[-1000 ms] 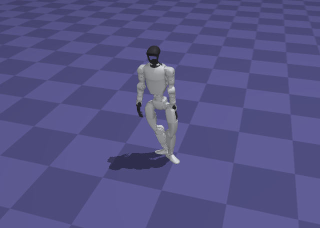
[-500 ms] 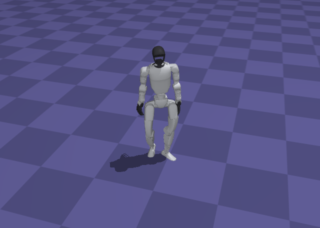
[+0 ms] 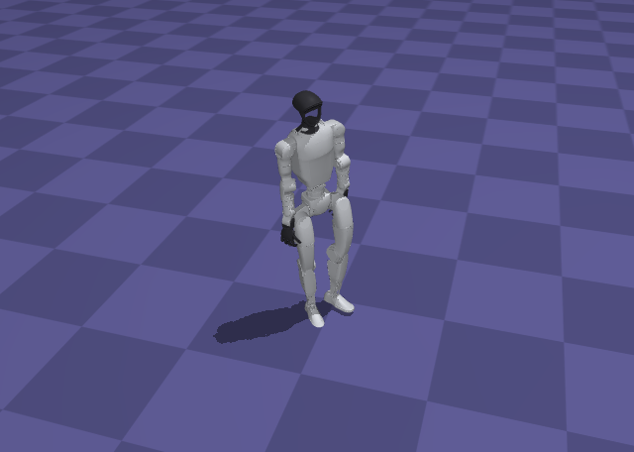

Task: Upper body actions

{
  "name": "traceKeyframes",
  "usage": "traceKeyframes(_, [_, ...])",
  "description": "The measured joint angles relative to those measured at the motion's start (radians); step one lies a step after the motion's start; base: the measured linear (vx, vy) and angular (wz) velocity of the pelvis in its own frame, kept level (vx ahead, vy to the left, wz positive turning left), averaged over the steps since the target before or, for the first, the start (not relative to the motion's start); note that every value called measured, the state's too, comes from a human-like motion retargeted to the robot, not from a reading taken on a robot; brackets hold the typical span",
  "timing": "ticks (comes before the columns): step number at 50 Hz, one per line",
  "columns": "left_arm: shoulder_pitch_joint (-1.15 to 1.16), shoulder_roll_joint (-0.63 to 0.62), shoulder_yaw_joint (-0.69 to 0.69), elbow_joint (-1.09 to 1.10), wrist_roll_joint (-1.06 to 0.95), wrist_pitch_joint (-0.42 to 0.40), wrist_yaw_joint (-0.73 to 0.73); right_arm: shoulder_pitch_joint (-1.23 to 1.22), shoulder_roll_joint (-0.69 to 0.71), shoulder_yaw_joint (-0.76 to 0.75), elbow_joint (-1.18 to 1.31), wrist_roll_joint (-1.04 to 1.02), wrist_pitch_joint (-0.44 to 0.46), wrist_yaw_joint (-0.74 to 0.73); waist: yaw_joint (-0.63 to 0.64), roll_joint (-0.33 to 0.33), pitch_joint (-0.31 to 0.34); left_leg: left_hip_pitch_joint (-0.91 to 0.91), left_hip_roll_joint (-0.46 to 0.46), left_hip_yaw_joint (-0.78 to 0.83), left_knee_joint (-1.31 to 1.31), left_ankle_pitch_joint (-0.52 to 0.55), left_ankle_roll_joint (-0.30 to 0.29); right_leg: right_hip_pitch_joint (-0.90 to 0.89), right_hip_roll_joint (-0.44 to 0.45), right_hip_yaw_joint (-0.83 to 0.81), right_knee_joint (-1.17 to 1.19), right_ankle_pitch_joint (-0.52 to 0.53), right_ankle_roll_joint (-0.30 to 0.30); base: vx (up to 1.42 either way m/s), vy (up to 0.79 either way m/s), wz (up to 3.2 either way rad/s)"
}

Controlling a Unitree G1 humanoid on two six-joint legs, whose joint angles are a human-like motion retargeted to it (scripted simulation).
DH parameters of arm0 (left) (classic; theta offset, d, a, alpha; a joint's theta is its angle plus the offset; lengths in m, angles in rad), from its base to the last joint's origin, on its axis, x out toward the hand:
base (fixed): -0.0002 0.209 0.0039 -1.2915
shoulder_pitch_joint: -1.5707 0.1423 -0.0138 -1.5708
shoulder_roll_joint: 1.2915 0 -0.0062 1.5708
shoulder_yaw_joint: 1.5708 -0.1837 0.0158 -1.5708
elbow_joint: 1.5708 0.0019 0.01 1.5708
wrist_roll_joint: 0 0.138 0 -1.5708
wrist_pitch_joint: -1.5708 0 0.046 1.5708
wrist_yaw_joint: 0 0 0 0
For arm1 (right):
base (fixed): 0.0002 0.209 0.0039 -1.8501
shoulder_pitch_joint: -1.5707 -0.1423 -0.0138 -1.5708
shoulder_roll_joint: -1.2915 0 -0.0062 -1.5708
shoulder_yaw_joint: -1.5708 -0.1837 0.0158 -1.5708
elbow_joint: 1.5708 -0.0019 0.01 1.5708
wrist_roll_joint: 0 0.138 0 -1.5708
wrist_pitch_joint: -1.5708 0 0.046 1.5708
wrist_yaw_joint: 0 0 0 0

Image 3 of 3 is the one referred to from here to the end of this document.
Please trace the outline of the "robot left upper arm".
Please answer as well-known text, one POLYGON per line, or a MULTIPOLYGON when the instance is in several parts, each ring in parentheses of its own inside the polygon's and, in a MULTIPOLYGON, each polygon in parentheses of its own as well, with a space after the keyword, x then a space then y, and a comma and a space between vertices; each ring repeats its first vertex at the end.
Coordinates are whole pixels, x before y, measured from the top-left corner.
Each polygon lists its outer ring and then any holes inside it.
POLYGON ((351 164, 349 157, 344 154, 345 126, 334 119, 325 122, 334 132, 334 168, 337 170, 343 170, 351 164))

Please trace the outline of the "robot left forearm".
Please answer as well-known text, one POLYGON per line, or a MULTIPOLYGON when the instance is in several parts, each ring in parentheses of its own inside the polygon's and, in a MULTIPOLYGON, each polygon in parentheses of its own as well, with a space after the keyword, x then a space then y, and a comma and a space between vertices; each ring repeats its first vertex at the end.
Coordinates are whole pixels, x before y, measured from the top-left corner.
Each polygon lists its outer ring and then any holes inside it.
POLYGON ((350 186, 350 182, 349 182, 349 172, 350 172, 350 166, 342 169, 342 170, 338 170, 336 169, 336 175, 337 175, 337 189, 336 192, 344 195, 345 190, 349 190, 349 186, 350 186))

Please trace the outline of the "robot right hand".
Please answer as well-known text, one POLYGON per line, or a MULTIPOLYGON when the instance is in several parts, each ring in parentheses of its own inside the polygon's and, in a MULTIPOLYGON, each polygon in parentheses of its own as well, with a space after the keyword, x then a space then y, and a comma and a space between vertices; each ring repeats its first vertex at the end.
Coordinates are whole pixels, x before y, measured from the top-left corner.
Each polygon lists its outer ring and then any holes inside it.
POLYGON ((281 242, 284 242, 285 244, 288 244, 288 246, 292 246, 292 247, 296 247, 297 244, 294 244, 294 240, 301 244, 301 241, 298 240, 298 238, 294 235, 295 232, 293 230, 294 228, 294 218, 291 219, 290 221, 290 227, 283 225, 282 224, 282 230, 281 230, 281 242))

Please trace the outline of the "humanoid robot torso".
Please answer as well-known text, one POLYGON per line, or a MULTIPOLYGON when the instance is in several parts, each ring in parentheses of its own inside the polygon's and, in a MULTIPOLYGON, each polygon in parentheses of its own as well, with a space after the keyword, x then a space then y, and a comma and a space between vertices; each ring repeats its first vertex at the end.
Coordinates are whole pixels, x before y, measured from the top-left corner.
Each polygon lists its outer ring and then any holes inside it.
POLYGON ((298 133, 295 128, 287 136, 295 140, 292 171, 307 186, 301 200, 308 206, 309 217, 332 207, 332 196, 325 182, 331 178, 334 166, 334 132, 322 119, 318 125, 319 130, 314 134, 301 133, 308 130, 302 127, 298 133))

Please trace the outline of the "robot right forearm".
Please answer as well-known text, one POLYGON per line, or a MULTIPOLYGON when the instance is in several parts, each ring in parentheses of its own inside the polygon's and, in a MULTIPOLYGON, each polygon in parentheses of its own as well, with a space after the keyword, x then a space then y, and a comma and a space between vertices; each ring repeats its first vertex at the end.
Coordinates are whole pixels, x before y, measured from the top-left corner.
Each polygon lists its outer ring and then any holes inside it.
POLYGON ((282 180, 280 181, 279 189, 280 189, 280 199, 282 200, 282 208, 283 208, 282 224, 290 227, 290 221, 292 218, 294 218, 294 215, 296 214, 296 209, 294 207, 295 206, 294 193, 293 192, 284 193, 282 180))

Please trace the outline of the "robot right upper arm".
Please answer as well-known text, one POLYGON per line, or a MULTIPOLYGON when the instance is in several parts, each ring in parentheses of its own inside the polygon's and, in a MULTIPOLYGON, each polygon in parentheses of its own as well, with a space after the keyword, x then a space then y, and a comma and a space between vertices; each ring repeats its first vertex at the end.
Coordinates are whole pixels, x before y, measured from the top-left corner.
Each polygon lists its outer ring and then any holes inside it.
POLYGON ((280 180, 283 182, 284 193, 296 190, 295 178, 291 178, 292 157, 295 154, 295 140, 291 137, 279 141, 274 148, 280 180))

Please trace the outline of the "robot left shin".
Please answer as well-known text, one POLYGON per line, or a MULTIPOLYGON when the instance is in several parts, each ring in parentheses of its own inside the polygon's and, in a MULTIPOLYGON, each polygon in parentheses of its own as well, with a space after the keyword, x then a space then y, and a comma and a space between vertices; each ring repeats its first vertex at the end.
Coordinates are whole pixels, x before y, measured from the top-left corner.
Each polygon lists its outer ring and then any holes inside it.
POLYGON ((345 277, 348 265, 348 254, 339 262, 327 261, 328 276, 330 278, 330 296, 336 298, 336 294, 340 295, 342 281, 345 277), (335 294, 335 295, 334 295, 335 294))

